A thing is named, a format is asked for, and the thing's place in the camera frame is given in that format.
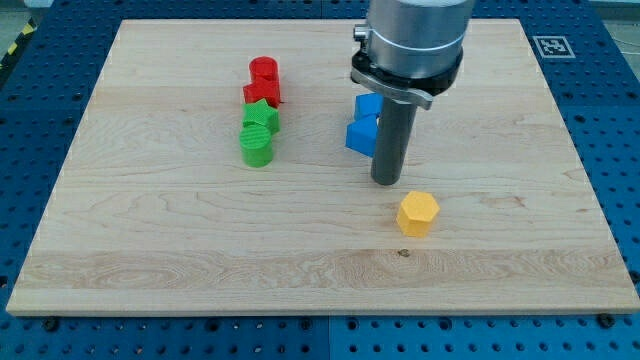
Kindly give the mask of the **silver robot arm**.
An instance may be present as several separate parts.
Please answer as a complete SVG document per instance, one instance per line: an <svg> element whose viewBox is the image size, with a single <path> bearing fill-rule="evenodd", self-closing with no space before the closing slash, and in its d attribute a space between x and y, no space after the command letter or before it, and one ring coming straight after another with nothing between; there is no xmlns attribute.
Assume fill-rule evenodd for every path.
<svg viewBox="0 0 640 360"><path fill-rule="evenodd" d="M425 110L457 76L473 0L371 0L354 26L360 44L351 78L365 88Z"/></svg>

